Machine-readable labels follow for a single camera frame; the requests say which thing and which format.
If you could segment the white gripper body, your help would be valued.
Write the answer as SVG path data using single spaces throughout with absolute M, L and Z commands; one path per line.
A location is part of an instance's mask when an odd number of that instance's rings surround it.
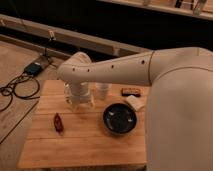
M 68 88 L 68 102 L 73 110 L 78 108 L 92 108 L 94 98 L 87 82 L 70 84 Z

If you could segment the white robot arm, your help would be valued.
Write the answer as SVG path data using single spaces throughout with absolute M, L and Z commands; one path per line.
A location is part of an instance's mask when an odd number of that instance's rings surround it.
M 147 171 L 213 171 L 213 52 L 174 48 L 95 63 L 78 52 L 58 76 L 75 100 L 83 82 L 148 86 Z

